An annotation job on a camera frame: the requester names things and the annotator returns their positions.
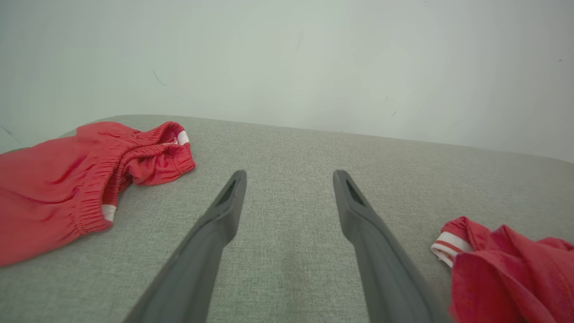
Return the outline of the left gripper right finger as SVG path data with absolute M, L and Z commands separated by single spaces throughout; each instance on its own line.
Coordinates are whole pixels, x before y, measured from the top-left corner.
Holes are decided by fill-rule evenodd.
M 445 306 L 350 174 L 333 174 L 342 233 L 353 245 L 372 323 L 443 323 Z

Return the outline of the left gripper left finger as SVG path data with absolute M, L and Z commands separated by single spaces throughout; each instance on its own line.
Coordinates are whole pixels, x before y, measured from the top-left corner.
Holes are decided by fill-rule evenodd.
M 223 250 L 238 231 L 247 174 L 232 174 L 127 315 L 127 323 L 205 323 Z

